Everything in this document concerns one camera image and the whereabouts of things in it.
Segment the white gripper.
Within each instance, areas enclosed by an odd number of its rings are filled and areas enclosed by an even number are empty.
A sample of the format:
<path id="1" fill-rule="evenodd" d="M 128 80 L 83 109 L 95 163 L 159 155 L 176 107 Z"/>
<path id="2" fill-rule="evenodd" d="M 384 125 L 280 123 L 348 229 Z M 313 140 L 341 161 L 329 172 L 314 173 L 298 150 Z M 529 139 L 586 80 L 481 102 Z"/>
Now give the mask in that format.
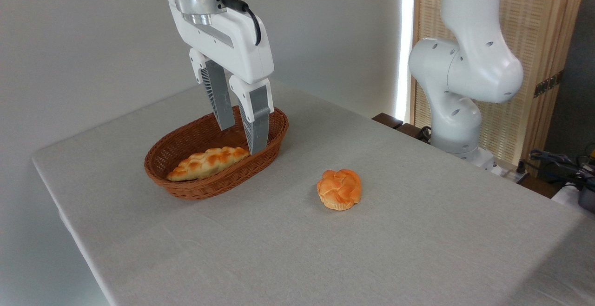
<path id="1" fill-rule="evenodd" d="M 189 58 L 196 81 L 203 84 L 221 130 L 235 124 L 225 77 L 239 101 L 251 155 L 266 147 L 269 114 L 274 112 L 269 77 L 274 64 L 268 36 L 253 18 L 223 0 L 168 0 L 177 30 L 191 46 Z"/>

